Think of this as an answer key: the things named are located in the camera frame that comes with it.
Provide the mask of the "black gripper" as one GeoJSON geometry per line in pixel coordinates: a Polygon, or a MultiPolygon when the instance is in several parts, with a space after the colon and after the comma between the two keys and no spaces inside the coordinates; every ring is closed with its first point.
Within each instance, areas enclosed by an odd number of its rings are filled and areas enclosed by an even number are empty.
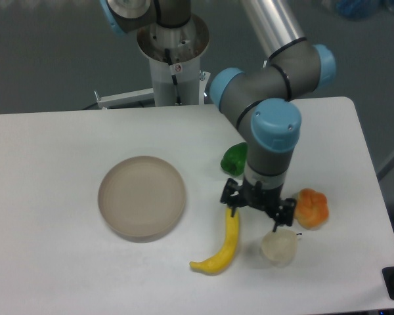
{"type": "Polygon", "coordinates": [[[238,208],[249,206],[265,212],[274,220],[273,232],[279,226],[292,226],[297,201],[294,198],[280,199],[283,184],[273,189],[262,187],[260,182],[251,184],[244,178],[242,185],[228,178],[221,194],[220,202],[230,209],[234,217],[238,208]]]}

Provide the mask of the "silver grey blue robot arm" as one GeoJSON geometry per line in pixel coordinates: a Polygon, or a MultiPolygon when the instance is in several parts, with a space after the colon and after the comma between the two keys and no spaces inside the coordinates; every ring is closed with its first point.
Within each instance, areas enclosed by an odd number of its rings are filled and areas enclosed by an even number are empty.
{"type": "Polygon", "coordinates": [[[209,32],[190,1],[103,1],[101,6],[116,33],[137,33],[149,61],[155,105],[210,99],[245,140],[243,181],[228,179],[221,202],[233,211],[252,207],[275,226],[291,226],[297,203],[280,194],[300,135],[301,113],[293,100],[334,80],[332,52],[308,42],[286,1],[243,1],[266,66],[251,75],[227,68],[201,88],[200,57],[209,32]]]}

